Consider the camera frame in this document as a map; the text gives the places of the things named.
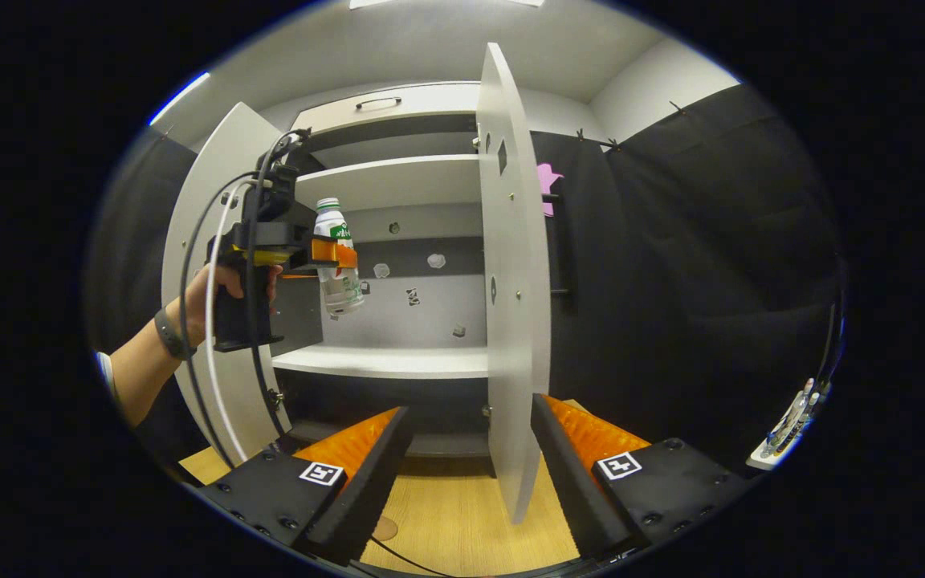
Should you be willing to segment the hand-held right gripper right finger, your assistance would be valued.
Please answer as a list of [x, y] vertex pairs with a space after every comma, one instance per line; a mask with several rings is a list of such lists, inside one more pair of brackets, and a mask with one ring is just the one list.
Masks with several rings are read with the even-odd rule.
[[748, 480], [682, 439], [647, 442], [542, 393], [533, 395], [530, 427], [585, 559], [662, 546], [749, 489]]

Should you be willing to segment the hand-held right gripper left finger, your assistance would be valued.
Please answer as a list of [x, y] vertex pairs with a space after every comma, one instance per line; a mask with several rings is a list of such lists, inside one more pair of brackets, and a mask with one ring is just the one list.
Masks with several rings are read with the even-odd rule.
[[278, 442], [199, 494], [229, 519], [337, 566], [362, 556], [414, 439], [414, 411], [393, 407], [289, 453]]

